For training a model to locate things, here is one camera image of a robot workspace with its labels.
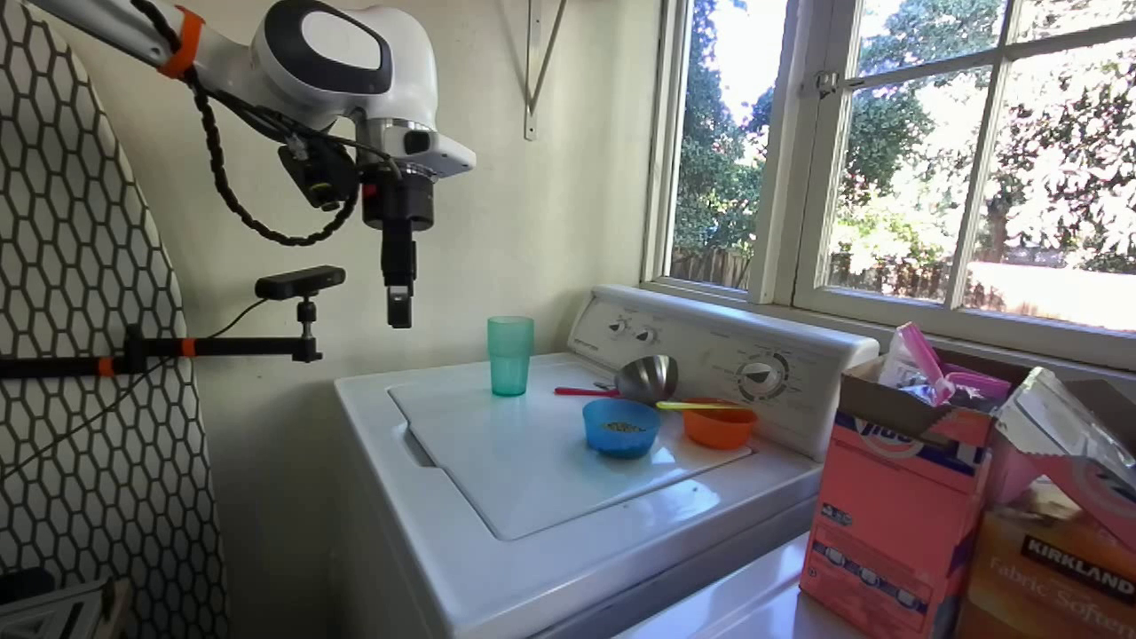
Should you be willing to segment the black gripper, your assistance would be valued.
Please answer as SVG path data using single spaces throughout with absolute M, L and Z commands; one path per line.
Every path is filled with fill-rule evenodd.
M 385 328 L 410 328 L 414 231 L 433 228 L 433 180 L 370 162 L 362 171 L 362 220 L 384 234 L 379 271 L 385 289 Z

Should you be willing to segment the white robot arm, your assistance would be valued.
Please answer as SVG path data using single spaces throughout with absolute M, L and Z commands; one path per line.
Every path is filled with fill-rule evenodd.
M 210 103 L 278 141 L 292 180 L 319 210 L 384 234 L 385 322 L 410 322 L 414 231 L 433 222 L 433 184 L 475 167 L 475 154 L 437 132 L 437 59 L 424 29 L 402 6 L 345 9 L 278 0 L 253 41 L 234 41 L 169 0 L 33 0 L 52 18 L 139 55 L 191 89 L 214 184 L 262 239 L 230 190 Z

